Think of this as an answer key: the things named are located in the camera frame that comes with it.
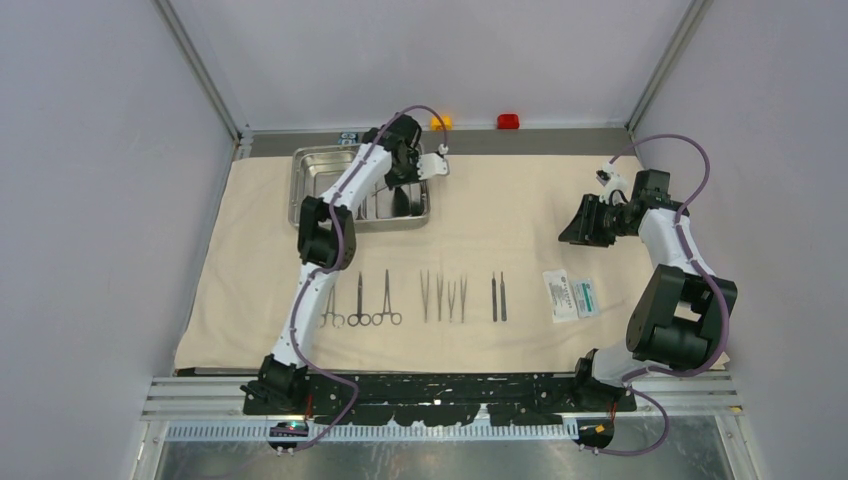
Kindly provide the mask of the beige cloth wrap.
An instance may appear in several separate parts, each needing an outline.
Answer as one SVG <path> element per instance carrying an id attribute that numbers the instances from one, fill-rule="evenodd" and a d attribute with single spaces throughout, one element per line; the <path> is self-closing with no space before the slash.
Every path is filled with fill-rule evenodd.
<path id="1" fill-rule="evenodd" d="M 355 311 L 358 274 L 365 311 L 381 310 L 384 272 L 399 326 L 340 329 L 318 322 L 309 359 L 325 369 L 420 372 L 568 371 L 593 348 L 623 340 L 654 267 L 643 243 L 625 237 L 609 248 L 558 241 L 581 197 L 599 190 L 594 156 L 455 155 L 433 181 L 432 210 L 421 228 L 362 233 L 336 285 L 336 311 Z M 278 339 L 294 302 L 300 260 L 288 221 L 292 161 L 248 158 L 230 171 L 189 324 L 175 354 L 179 369 L 255 369 Z M 542 273 L 564 269 L 594 283 L 600 314 L 554 323 Z M 423 322 L 419 272 L 430 272 Z M 504 272 L 508 320 L 500 317 Z M 490 282 L 497 275 L 498 321 Z M 437 321 L 436 274 L 444 279 Z M 465 323 L 460 279 L 467 275 Z M 453 322 L 448 281 L 456 282 Z"/>

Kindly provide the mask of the steel tweezers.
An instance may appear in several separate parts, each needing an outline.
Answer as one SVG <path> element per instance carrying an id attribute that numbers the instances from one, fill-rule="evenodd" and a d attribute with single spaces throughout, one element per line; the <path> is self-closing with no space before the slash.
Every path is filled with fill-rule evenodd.
<path id="1" fill-rule="evenodd" d="M 419 280 L 422 299 L 423 322 L 427 323 L 429 320 L 430 272 L 428 270 L 421 270 L 419 272 Z"/>
<path id="2" fill-rule="evenodd" d="M 456 282 L 448 281 L 448 318 L 449 322 L 453 322 L 454 308 L 456 302 Z"/>
<path id="3" fill-rule="evenodd" d="M 443 302 L 443 290 L 444 289 L 444 279 L 441 273 L 436 274 L 436 308 L 437 308 L 437 321 L 442 321 L 442 302 Z"/>
<path id="4" fill-rule="evenodd" d="M 467 298 L 467 275 L 462 275 L 460 279 L 460 322 L 465 323 L 466 318 L 466 298 Z"/>

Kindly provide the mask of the long steel forceps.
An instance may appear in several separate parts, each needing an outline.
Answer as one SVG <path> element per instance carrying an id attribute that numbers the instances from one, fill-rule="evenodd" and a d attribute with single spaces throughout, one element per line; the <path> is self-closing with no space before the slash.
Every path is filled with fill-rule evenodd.
<path id="1" fill-rule="evenodd" d="M 320 327 L 325 328 L 327 326 L 332 326 L 333 328 L 340 329 L 344 327 L 345 324 L 345 317 L 336 311 L 336 287 L 333 286 L 327 297 Z"/>

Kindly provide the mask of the white sterile pouch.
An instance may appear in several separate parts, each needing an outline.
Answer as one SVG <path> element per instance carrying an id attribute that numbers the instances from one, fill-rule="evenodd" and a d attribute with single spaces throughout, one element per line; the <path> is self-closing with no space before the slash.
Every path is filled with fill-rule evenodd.
<path id="1" fill-rule="evenodd" d="M 554 323 L 566 323 L 579 319 L 575 298 L 567 272 L 564 269 L 542 273 L 546 284 Z"/>

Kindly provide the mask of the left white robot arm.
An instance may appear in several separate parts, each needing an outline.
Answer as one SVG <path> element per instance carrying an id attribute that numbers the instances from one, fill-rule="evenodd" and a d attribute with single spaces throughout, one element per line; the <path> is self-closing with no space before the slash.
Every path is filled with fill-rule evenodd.
<path id="1" fill-rule="evenodd" d="M 294 302 L 279 339 L 257 378 L 241 387 L 247 415 L 293 414 L 309 393 L 309 359 L 321 309 L 357 248 L 354 214 L 379 180 L 393 173 L 403 183 L 417 179 L 421 126 L 404 112 L 362 137 L 341 176 L 323 193 L 301 203 L 297 249 L 301 269 Z"/>

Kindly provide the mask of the wire mesh steel basket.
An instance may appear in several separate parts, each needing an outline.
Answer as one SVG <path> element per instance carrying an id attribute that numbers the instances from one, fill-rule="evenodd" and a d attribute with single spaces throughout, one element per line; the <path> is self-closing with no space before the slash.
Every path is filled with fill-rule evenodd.
<path id="1" fill-rule="evenodd" d="M 356 232 L 359 234 L 362 233 L 379 233 L 379 232 L 393 232 L 393 231 L 403 231 L 403 230 L 413 230 L 423 227 L 429 221 L 429 215 L 431 210 L 431 202 L 430 202 L 430 189 L 429 184 L 427 183 L 427 195 L 425 199 L 425 213 L 419 217 L 407 217 L 407 218 L 397 218 L 390 220 L 377 220 L 377 221 L 357 221 L 356 217 L 354 220 L 356 226 Z"/>

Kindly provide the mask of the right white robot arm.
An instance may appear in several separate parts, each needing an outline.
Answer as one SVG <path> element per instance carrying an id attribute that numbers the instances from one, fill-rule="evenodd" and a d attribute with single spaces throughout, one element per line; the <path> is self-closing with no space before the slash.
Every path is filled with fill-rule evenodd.
<path id="1" fill-rule="evenodd" d="M 736 284 L 706 265 L 690 229 L 688 207 L 671 198 L 670 175 L 637 173 L 631 196 L 616 201 L 618 182 L 601 195 L 588 193 L 559 234 L 563 243 L 610 247 L 620 237 L 639 238 L 654 267 L 627 324 L 623 341 L 592 349 L 575 365 L 571 397 L 596 410 L 648 373 L 696 376 L 726 347 Z"/>

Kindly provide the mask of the green white packet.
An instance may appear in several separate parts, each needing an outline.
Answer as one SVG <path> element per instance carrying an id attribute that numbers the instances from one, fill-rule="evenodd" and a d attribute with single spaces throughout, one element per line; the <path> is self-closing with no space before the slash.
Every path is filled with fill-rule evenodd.
<path id="1" fill-rule="evenodd" d="M 581 319 L 596 317 L 600 314 L 600 306 L 594 283 L 591 279 L 578 279 L 572 282 L 578 317 Z"/>

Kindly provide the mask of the short steel scissors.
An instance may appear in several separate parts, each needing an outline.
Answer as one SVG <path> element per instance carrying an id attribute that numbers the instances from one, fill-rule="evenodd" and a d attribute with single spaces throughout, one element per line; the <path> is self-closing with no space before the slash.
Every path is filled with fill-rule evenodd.
<path id="1" fill-rule="evenodd" d="M 364 278 L 359 273 L 357 278 L 355 311 L 347 317 L 349 327 L 367 327 L 373 324 L 372 316 L 365 312 Z"/>

